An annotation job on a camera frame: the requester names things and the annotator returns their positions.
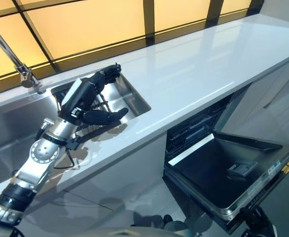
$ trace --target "faucet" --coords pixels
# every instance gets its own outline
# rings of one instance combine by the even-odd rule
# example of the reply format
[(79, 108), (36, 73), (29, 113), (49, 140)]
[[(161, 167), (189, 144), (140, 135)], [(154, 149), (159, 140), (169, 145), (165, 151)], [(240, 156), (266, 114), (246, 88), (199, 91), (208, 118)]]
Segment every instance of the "faucet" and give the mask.
[(6, 55), (10, 58), (10, 60), (15, 65), (15, 69), (20, 74), (21, 85), (25, 88), (33, 87), (34, 91), (38, 94), (42, 94), (45, 91), (39, 90), (40, 83), (38, 79), (33, 75), (31, 68), (28, 68), (24, 63), (22, 63), (16, 54), (11, 50), (8, 44), (0, 35), (0, 47), (6, 53)]

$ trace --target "stainless steel sink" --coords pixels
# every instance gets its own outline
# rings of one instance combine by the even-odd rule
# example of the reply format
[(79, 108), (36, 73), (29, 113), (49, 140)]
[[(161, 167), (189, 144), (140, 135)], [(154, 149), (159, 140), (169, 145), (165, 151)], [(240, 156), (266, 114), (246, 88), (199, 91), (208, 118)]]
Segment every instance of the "stainless steel sink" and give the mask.
[[(0, 182), (9, 179), (26, 161), (43, 119), (56, 119), (61, 100), (76, 78), (48, 88), (43, 95), (32, 94), (0, 106)], [(114, 112), (124, 107), (127, 107), (129, 112), (120, 122), (108, 126), (82, 126), (77, 130), (77, 134), (83, 136), (85, 142), (151, 109), (121, 75), (115, 83), (105, 86), (93, 103), (93, 108)]]

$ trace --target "cable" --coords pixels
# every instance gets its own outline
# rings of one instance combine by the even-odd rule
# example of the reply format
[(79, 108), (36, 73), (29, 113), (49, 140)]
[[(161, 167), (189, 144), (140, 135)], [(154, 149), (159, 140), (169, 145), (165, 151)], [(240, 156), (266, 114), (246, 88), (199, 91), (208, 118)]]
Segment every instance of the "cable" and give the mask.
[(18, 234), (21, 237), (25, 237), (25, 235), (20, 230), (18, 230), (16, 227), (14, 227), (13, 234), (14, 234), (13, 236), (16, 236), (15, 234)]
[(70, 161), (71, 161), (72, 164), (71, 164), (70, 166), (67, 166), (67, 167), (55, 167), (54, 169), (68, 169), (68, 168), (73, 168), (73, 167), (74, 167), (75, 163), (74, 163), (74, 160), (73, 160), (73, 158), (72, 158), (72, 156), (71, 156), (71, 154), (70, 154), (69, 149), (66, 148), (66, 149), (65, 149), (65, 152), (66, 152), (66, 154), (68, 155), (68, 157), (69, 157), (69, 159), (70, 159)]
[(39, 129), (39, 131), (36, 134), (35, 141), (40, 139), (40, 137), (42, 136), (44, 131), (45, 131), (45, 129), (42, 129), (42, 128)]

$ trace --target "open dishwasher door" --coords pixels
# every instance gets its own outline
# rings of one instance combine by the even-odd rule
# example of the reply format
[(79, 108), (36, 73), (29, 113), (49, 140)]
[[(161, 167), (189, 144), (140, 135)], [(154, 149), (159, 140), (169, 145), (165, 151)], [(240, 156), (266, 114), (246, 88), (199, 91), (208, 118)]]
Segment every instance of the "open dishwasher door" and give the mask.
[(234, 98), (169, 129), (165, 153), (165, 176), (229, 234), (243, 221), (240, 209), (257, 207), (284, 178), (289, 162), (288, 144), (216, 131), (235, 107)]

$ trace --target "cabinet door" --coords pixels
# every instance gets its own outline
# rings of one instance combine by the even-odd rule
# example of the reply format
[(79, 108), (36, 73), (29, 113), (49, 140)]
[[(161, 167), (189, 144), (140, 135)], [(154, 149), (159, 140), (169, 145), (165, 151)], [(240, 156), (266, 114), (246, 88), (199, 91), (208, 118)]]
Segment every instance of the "cabinet door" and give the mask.
[(166, 134), (163, 134), (68, 191), (113, 211), (117, 210), (128, 198), (163, 176), (165, 146)]
[(222, 131), (235, 133), (247, 119), (268, 105), (288, 81), (289, 62), (253, 82), (229, 117)]

